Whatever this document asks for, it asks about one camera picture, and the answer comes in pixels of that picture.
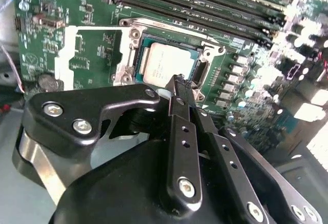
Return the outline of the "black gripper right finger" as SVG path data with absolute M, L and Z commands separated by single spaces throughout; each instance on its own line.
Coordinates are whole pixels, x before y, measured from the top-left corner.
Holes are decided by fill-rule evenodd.
M 318 211 L 233 128 L 218 130 L 196 107 L 193 84 L 184 81 L 200 145 L 222 174 L 233 223 L 321 223 Z

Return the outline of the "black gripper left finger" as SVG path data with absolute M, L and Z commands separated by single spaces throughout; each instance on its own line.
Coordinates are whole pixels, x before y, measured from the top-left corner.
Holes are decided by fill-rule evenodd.
M 191 83 L 174 75 L 166 99 L 145 84 L 40 93 L 28 100 L 23 112 L 18 152 L 36 171 L 54 203 L 68 186 L 91 170 L 91 154 L 127 111 L 148 115 L 164 112 L 170 124 L 166 193 L 175 208 L 196 211 L 202 202 L 196 128 L 190 122 L 195 107 Z

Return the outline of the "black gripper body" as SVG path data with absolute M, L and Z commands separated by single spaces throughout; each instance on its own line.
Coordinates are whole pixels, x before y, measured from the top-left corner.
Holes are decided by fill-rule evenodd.
M 62 195 L 51 223 L 242 223 L 213 162 L 199 157 L 203 201 L 179 216 L 160 202 L 163 142 L 144 142 L 75 180 Z

